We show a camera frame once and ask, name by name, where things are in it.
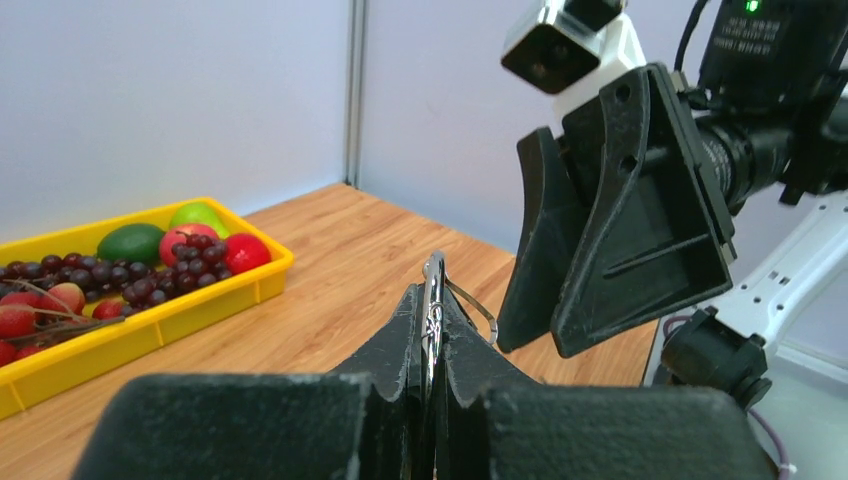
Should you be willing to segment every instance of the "label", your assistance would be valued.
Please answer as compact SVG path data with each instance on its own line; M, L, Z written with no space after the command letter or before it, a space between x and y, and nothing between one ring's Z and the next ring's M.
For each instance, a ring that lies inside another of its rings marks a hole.
M788 22L775 18L731 16L713 36L712 44L728 52L771 60L787 26Z

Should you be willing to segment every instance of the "wooden table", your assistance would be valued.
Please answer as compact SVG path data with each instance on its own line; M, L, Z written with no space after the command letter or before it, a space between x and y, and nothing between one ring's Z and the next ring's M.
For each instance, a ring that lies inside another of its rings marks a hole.
M335 367L388 321L407 285L421 281L421 265L434 249L445 252L451 277L493 312L500 309L514 261L502 250L343 185L249 220L295 252L286 292L0 422L0 477L68 478L103 407L142 374ZM636 385L655 328L652 322L568 360L545 336L508 358L547 383Z

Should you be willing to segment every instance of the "avocado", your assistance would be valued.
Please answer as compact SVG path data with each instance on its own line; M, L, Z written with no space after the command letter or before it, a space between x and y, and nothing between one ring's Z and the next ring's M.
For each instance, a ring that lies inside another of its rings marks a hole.
M155 265L159 262L159 243L164 236L161 228L149 223L124 225L103 237L97 246L97 256Z

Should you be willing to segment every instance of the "white wall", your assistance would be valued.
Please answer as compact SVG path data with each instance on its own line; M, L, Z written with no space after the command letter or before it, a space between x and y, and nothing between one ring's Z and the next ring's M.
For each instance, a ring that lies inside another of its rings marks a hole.
M671 66L692 1L630 2L649 61ZM698 67L719 2L692 38ZM516 142L541 125L561 130L551 99L500 66L507 30L531 0L370 0L365 57L361 185L389 201L515 251L523 195ZM438 178L438 196L428 195ZM777 205L773 189L737 222L739 276L760 263L809 211Z
M0 242L343 179L348 2L0 2Z

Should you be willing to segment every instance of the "yellow plastic tray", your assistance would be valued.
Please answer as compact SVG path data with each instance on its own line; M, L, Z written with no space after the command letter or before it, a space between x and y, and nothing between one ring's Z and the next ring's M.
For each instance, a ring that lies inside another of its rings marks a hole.
M112 230L137 222L168 230L174 212L197 201L212 207L231 234L244 232L260 238L271 250L272 262L0 367L0 419L283 292L286 270L294 263L292 252L211 198L186 200L0 245L0 264L41 261L49 254L93 255L100 239ZM93 308L90 305L86 311L90 313Z

